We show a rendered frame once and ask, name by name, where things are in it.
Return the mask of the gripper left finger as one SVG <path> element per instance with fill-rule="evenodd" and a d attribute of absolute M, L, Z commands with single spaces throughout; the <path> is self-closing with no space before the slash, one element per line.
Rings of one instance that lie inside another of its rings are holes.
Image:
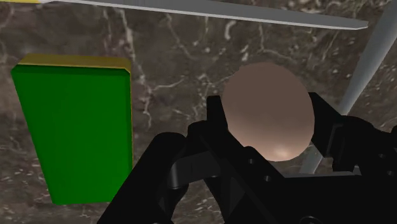
<path fill-rule="evenodd" d="M 218 95 L 207 98 L 207 118 L 184 136 L 156 135 L 97 224 L 174 224 L 189 184 L 204 180 L 224 224 L 282 224 L 267 186 L 283 176 L 254 148 L 231 135 Z"/>

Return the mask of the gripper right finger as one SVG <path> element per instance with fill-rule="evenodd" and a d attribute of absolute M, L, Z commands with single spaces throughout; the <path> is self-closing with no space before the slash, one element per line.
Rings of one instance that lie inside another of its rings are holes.
<path fill-rule="evenodd" d="M 359 167 L 362 174 L 397 174 L 397 125 L 385 132 L 355 116 L 341 115 L 317 93 L 309 94 L 315 116 L 312 143 L 334 171 Z"/>

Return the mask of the brown egg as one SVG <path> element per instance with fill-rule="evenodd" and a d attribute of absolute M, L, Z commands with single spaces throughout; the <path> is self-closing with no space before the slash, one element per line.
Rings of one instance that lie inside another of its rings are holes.
<path fill-rule="evenodd" d="M 227 81 L 221 101 L 232 135 L 267 160 L 291 160 L 309 146 L 312 101 L 288 69 L 269 62 L 242 66 Z"/>

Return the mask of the green sponge with yellow back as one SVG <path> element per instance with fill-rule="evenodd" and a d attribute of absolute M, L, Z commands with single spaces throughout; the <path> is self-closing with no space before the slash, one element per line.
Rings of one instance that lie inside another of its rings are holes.
<path fill-rule="evenodd" d="M 54 204 L 109 202 L 132 170 L 131 63 L 27 54 L 11 76 Z"/>

